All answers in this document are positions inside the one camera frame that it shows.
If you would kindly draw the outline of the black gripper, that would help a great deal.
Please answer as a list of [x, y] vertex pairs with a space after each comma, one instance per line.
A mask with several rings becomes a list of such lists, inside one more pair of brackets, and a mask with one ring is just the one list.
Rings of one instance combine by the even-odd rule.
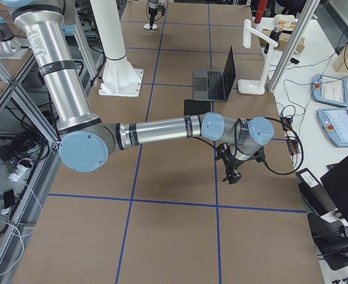
[[234, 154], [230, 149], [226, 149], [223, 154], [223, 162], [225, 165], [226, 173], [223, 182], [227, 182], [231, 185], [236, 184], [241, 178], [241, 174], [237, 172], [237, 168], [249, 158], [251, 158], [250, 154], [243, 154], [239, 151]]
[[153, 4], [148, 4], [147, 8], [147, 17], [149, 18], [149, 28], [150, 29], [155, 29], [156, 24], [154, 23], [154, 18], [158, 13], [161, 13], [161, 17], [165, 15], [166, 12], [166, 7], [161, 4], [153, 5]]

